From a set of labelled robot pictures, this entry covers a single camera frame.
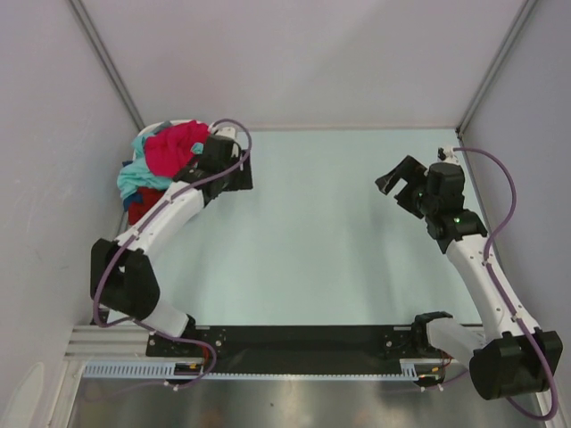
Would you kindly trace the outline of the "pink red t shirt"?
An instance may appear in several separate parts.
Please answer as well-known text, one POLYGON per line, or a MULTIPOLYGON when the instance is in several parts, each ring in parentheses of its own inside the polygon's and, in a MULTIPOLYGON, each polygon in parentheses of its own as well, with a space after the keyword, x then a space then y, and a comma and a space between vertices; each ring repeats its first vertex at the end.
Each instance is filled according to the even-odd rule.
POLYGON ((154 175, 173 178, 201 152, 209 135, 209 126, 197 120, 167 125, 146 138, 146 164, 154 175))

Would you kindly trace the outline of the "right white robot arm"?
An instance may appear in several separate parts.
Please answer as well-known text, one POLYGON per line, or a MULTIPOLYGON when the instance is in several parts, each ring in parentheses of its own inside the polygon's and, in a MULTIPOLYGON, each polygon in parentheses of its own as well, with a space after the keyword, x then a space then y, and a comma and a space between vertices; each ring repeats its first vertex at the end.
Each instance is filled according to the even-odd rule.
POLYGON ((426 167, 411 156, 375 182, 389 194, 399 181, 397 204, 426 222, 429 236, 468 289, 484 329, 477 334, 446 313, 415 318, 412 349, 422 358, 438 351, 469 372, 487 400, 551 391, 563 350, 559 335, 545 332, 524 308, 492 254, 488 231, 464 203, 466 177, 455 154, 440 153, 426 167))

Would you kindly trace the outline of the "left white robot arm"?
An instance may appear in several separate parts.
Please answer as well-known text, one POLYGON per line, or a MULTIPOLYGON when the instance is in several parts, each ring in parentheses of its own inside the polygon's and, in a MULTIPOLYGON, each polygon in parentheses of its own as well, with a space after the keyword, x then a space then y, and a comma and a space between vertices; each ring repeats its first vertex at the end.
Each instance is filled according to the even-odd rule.
POLYGON ((161 333, 180 357, 196 348, 195 321, 162 297, 153 263, 182 227, 222 193, 252 189, 252 148, 238 143, 240 130, 235 121, 212 124, 202 149, 175 174, 160 200, 124 233, 99 239, 91 249, 93 311, 106 307, 121 313, 123 321, 161 333))

